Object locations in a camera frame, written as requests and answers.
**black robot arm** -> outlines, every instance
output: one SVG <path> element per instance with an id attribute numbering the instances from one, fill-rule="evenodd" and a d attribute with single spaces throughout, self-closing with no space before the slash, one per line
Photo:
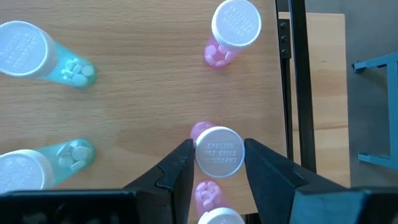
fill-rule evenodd
<path id="1" fill-rule="evenodd" d="M 245 139 L 246 173 L 264 224 L 392 223 L 396 188 L 346 189 Z M 0 195 L 1 223 L 183 224 L 193 187 L 187 139 L 148 172 L 116 190 L 44 190 Z"/>
<path id="2" fill-rule="evenodd" d="M 192 142 L 181 143 L 123 189 L 2 194 L 0 223 L 186 223 L 193 185 Z"/>
<path id="3" fill-rule="evenodd" d="M 397 188 L 347 189 L 254 139 L 245 139 L 245 146 L 246 173 L 261 223 L 394 223 Z"/>

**table surface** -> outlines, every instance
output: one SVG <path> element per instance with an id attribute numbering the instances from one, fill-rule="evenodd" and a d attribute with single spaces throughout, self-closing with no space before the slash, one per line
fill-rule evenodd
<path id="1" fill-rule="evenodd" d="M 24 20 L 91 60 L 87 90 L 0 77 L 0 153 L 90 139 L 95 163 L 60 189 L 119 188 L 189 138 L 204 119 L 285 154 L 284 112 L 274 0 L 253 0 L 259 39 L 225 70 L 203 62 L 221 1 L 14 0 L 0 22 Z M 195 183 L 206 177 L 195 171 Z M 255 212 L 244 167 L 220 180 L 231 206 Z M 190 220 L 196 219 L 192 212 Z"/>
<path id="2" fill-rule="evenodd" d="M 279 17 L 289 18 L 288 13 Z M 317 172 L 350 186 L 344 14 L 307 13 Z M 300 163 L 295 71 L 291 69 L 294 160 Z"/>

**translucent pink bottle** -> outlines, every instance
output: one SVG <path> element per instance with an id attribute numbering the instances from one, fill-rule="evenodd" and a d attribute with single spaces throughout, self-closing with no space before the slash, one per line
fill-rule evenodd
<path id="1" fill-rule="evenodd" d="M 221 188 L 212 180 L 205 180 L 195 189 L 198 224 L 243 224 L 240 214 L 229 207 Z"/>
<path id="2" fill-rule="evenodd" d="M 229 64 L 243 49 L 251 45 L 261 31 L 261 17 L 256 7 L 246 0 L 221 3 L 211 21 L 205 61 L 213 68 Z"/>
<path id="3" fill-rule="evenodd" d="M 195 141 L 198 139 L 199 135 L 200 135 L 202 132 L 204 132 L 204 131 L 206 131 L 207 129 L 212 128 L 212 127 L 215 127 L 215 125 L 214 125 L 213 123 L 211 123 L 210 121 L 200 121 L 200 122 L 197 122 L 197 123 L 193 126 L 193 128 L 192 128 L 192 130 L 191 130 L 191 138 L 192 138 L 193 141 L 195 142 Z"/>

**pill bottle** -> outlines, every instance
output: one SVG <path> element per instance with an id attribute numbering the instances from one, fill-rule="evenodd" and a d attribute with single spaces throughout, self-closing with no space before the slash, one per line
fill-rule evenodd
<path id="1" fill-rule="evenodd" d="M 0 194 L 51 189 L 92 164 L 94 155 L 84 139 L 5 153 L 0 156 Z"/>
<path id="2" fill-rule="evenodd" d="M 91 62 L 53 40 L 44 30 L 22 21 L 0 25 L 0 73 L 79 88 L 91 86 L 96 79 Z"/>
<path id="3" fill-rule="evenodd" d="M 195 142 L 195 161 L 212 178 L 229 177 L 243 165 L 245 148 L 234 130 L 201 121 L 191 130 Z"/>
<path id="4" fill-rule="evenodd" d="M 221 188 L 212 180 L 199 183 L 194 194 L 198 224 L 244 224 L 242 216 L 229 207 Z"/>
<path id="5" fill-rule="evenodd" d="M 216 9 L 211 20 L 211 35 L 204 57 L 213 68 L 229 64 L 259 36 L 261 17 L 256 7 L 246 0 L 227 0 Z"/>

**black metal frame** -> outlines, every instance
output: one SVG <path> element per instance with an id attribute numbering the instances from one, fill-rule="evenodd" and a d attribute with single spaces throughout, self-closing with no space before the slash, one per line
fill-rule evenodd
<path id="1" fill-rule="evenodd" d="M 310 75 L 310 59 L 308 52 L 307 18 L 304 0 L 288 0 L 290 6 L 290 25 L 292 27 L 293 55 L 296 76 L 296 95 L 298 111 L 298 131 L 300 135 L 301 166 L 315 172 L 315 140 L 312 113 L 312 91 Z M 286 21 L 278 21 L 278 36 L 280 48 L 280 69 L 282 73 L 282 90 L 284 96 L 285 128 L 287 157 L 293 159 L 293 127 L 292 127 L 292 99 L 290 92 L 290 38 L 288 43 L 284 35 L 289 27 Z"/>
<path id="2" fill-rule="evenodd" d="M 310 56 L 308 52 L 307 18 L 304 0 L 289 0 L 293 53 L 296 75 L 298 131 L 301 166 L 317 172 L 312 114 Z"/>

